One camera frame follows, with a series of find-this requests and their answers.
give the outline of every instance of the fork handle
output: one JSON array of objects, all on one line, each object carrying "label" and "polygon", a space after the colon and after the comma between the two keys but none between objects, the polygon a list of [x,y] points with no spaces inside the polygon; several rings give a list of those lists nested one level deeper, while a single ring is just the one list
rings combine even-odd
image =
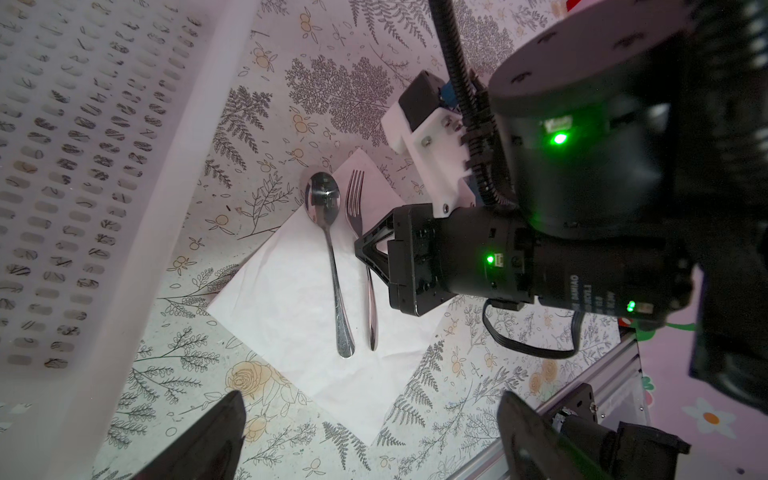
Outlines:
[{"label": "fork handle", "polygon": [[371,269],[366,267],[368,273],[368,325],[370,327],[371,351],[375,352],[379,346],[379,317],[376,315],[376,295],[373,294],[373,280]]}]

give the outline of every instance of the white napkin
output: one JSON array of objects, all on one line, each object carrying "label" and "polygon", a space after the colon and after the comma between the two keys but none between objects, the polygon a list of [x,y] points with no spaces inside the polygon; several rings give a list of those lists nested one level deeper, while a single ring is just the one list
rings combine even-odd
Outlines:
[{"label": "white napkin", "polygon": [[251,257],[208,307],[254,352],[274,366],[366,445],[373,443],[397,395],[405,388],[447,307],[424,316],[389,306],[386,284],[373,274],[379,346],[369,347],[365,267],[354,254],[355,236],[343,202],[352,170],[365,171],[362,227],[369,230],[403,205],[379,169],[357,150],[333,174],[342,211],[331,227],[355,354],[336,352],[333,285],[323,231],[300,208]]}]

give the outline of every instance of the metal frame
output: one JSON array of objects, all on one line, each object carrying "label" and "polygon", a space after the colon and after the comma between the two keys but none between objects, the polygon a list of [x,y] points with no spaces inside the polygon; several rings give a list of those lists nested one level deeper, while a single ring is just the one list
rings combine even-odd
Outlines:
[{"label": "metal frame", "polygon": [[[634,333],[627,333],[618,346],[583,371],[552,398],[542,403],[536,412],[542,414],[548,411],[577,386],[588,383],[594,391],[599,423],[611,413],[615,406],[615,402],[610,401],[612,395],[640,370],[640,350],[637,348],[637,340]],[[496,439],[451,475],[449,480],[501,480],[503,478],[508,478],[507,459],[504,457],[501,439]]]}]

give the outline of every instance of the white plastic basket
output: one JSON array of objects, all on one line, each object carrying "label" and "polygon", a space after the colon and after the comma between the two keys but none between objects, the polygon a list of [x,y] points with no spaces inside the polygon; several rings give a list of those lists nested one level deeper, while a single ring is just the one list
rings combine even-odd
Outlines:
[{"label": "white plastic basket", "polygon": [[4,480],[90,475],[257,6],[172,1],[0,5]]}]

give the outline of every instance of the black cable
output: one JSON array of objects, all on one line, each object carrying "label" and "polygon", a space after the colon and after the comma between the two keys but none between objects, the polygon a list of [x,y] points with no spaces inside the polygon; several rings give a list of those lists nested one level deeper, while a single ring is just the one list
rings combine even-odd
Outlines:
[{"label": "black cable", "polygon": [[[429,10],[432,13],[432,21],[435,23],[435,32],[440,41],[442,56],[445,59],[445,68],[448,70],[448,77],[456,94],[458,107],[462,110],[462,122],[467,128],[467,133],[470,133],[478,128],[478,106],[475,104],[474,95],[470,88],[462,41],[458,34],[458,22],[453,11],[453,0],[429,0]],[[467,142],[467,148],[470,158],[481,155],[484,150],[482,138],[472,138]],[[501,203],[491,179],[490,166],[475,164],[472,166],[472,174],[475,175],[478,192],[483,203],[486,205]]]},{"label": "black cable", "polygon": [[524,353],[525,355],[537,356],[541,359],[555,360],[569,359],[578,353],[579,342],[581,341],[581,322],[584,320],[584,312],[574,312],[573,316],[571,317],[571,341],[573,342],[574,348],[570,350],[552,350],[542,349],[537,346],[530,346],[527,343],[518,342],[497,332],[496,329],[491,325],[491,322],[488,321],[488,317],[485,315],[485,311],[490,305],[491,300],[488,299],[482,306],[482,323],[485,325],[488,333],[491,334],[491,338],[493,338],[496,343],[503,346],[504,348]]}]

